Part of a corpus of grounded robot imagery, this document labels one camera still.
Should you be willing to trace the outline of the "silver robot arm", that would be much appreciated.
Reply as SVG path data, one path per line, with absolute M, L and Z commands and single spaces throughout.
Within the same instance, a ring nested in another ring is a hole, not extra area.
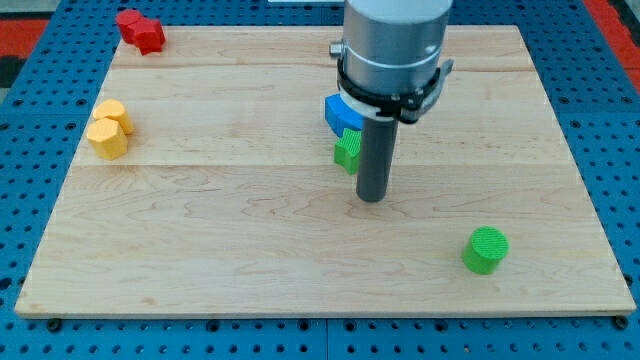
M 406 124 L 437 102 L 453 62 L 439 62 L 452 0 L 346 0 L 330 45 L 346 103 Z

